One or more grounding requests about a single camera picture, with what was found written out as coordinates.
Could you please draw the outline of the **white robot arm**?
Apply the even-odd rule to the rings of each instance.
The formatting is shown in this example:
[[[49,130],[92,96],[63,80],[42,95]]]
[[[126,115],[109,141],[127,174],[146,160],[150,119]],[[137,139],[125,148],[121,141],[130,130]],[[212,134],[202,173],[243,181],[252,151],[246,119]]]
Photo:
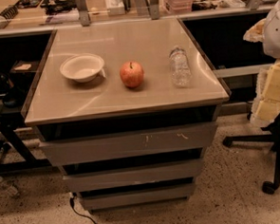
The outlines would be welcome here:
[[[261,42],[264,54],[275,59],[269,69],[257,75],[256,97],[252,103],[251,122],[266,127],[280,114],[280,0],[265,17],[247,30],[243,39]]]

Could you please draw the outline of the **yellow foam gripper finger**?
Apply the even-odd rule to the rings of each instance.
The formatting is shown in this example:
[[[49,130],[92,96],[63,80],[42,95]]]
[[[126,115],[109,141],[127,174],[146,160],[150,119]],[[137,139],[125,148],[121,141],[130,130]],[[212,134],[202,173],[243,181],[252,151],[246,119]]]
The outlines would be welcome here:
[[[257,75],[256,97],[252,103],[250,122],[267,127],[280,114],[280,60]]]

